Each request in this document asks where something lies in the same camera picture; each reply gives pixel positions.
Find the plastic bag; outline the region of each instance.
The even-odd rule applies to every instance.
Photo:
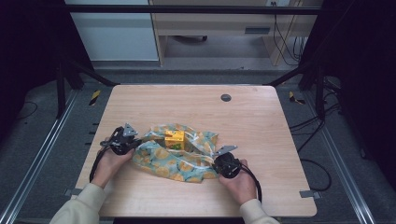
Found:
[[[184,150],[165,148],[166,131],[184,131]],[[136,149],[133,162],[145,171],[193,183],[218,177],[211,166],[218,139],[216,133],[197,132],[180,124],[164,124],[152,127],[141,139],[143,143]]]

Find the black horizontal bar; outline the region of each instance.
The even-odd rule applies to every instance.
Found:
[[[70,12],[86,13],[200,13],[200,14],[271,14],[319,15],[341,12],[321,7],[235,7],[235,6],[141,6],[141,5],[44,5]]]

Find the person's left hand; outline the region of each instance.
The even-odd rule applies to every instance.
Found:
[[[117,173],[125,162],[132,158],[133,155],[134,149],[121,156],[114,153],[111,149],[107,150],[98,163],[91,183],[104,189],[107,182]]]

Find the sleeve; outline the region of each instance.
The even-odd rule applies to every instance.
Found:
[[[262,204],[257,199],[242,204],[239,211],[246,224],[279,224],[262,210]]]
[[[88,184],[76,199],[64,204],[52,218],[50,224],[99,223],[99,210],[106,198],[105,191],[94,184]]]

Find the yellow package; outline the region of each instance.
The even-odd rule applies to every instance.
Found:
[[[170,149],[184,149],[184,131],[165,131],[165,146]]]

